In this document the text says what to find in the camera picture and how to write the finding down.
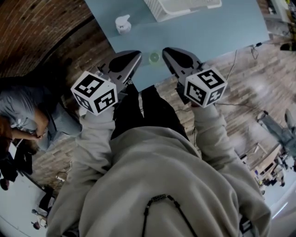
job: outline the person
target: person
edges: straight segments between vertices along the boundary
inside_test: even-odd
[[[33,228],[34,228],[35,230],[39,230],[39,229],[40,229],[40,224],[39,224],[38,221],[36,221],[35,223],[31,222],[31,224],[33,224]]]
[[[9,180],[1,179],[0,186],[4,191],[7,191],[9,189]]]
[[[285,182],[284,182],[284,169],[281,165],[277,165],[274,170],[273,173],[275,174],[275,180],[278,181],[280,183],[281,187],[285,186]]]
[[[47,236],[268,236],[271,211],[214,105],[192,104],[197,149],[155,87],[80,118]]]
[[[27,151],[24,147],[18,147],[15,157],[14,163],[16,169],[21,172],[25,172],[28,175],[33,173],[32,170],[32,153]]]
[[[40,229],[40,227],[47,228],[47,217],[48,217],[49,212],[52,208],[51,206],[49,206],[49,203],[52,198],[52,194],[53,194],[54,190],[50,186],[45,186],[44,191],[46,193],[39,203],[40,211],[38,212],[35,209],[32,210],[32,213],[35,214],[38,219],[37,222],[35,222],[35,223],[32,222],[32,224],[33,224],[33,226],[39,227],[39,229]]]
[[[0,171],[4,179],[15,182],[18,172],[15,162],[9,152],[0,158]]]
[[[287,170],[289,168],[286,160],[281,155],[277,156],[274,161],[277,165],[280,165],[283,169]]]
[[[285,121],[287,128],[283,128],[268,112],[263,111],[257,116],[258,123],[265,128],[270,134],[289,152],[294,159],[293,170],[296,172],[296,124],[291,112],[287,109]]]
[[[61,133],[77,136],[82,129],[47,88],[15,85],[0,91],[0,126],[6,143],[12,138],[34,140],[44,151]]]

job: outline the desk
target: desk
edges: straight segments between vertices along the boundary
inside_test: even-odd
[[[171,76],[164,63],[148,57],[165,47],[194,53],[202,62],[269,39],[256,0],[222,0],[222,7],[205,9],[157,23],[143,0],[86,0],[115,52],[140,50],[143,62],[133,77],[138,91]],[[119,35],[115,19],[129,14],[131,31]]]
[[[258,181],[262,181],[263,179],[265,179],[267,177],[268,174],[270,174],[274,168],[276,167],[276,163],[274,162],[274,160],[276,159],[278,153],[280,152],[282,146],[276,145],[270,153],[266,154],[266,156],[262,159],[262,161],[256,165],[256,167],[251,170],[251,174],[252,176],[258,180],[258,177],[260,177],[260,180]]]

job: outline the black and white cube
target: black and white cube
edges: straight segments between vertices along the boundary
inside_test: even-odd
[[[116,85],[90,72],[83,72],[71,91],[78,104],[99,115],[118,102]]]
[[[185,96],[205,108],[218,101],[224,94],[227,82],[216,68],[188,76]]]

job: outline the black pants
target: black pants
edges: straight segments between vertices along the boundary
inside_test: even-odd
[[[49,208],[48,206],[54,190],[51,187],[46,186],[44,191],[46,192],[46,194],[41,199],[39,208],[45,210],[49,214],[51,207]]]
[[[14,162],[16,168],[29,175],[33,173],[32,170],[32,154],[28,153],[22,148],[18,148],[15,154]]]
[[[173,107],[159,96],[154,86],[142,91],[144,117],[139,108],[139,93],[135,86],[128,85],[126,93],[128,95],[114,113],[116,128],[111,139],[135,127],[154,126],[170,128],[188,140]]]

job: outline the white basket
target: white basket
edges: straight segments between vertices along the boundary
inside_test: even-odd
[[[222,6],[221,0],[144,0],[158,22]]]

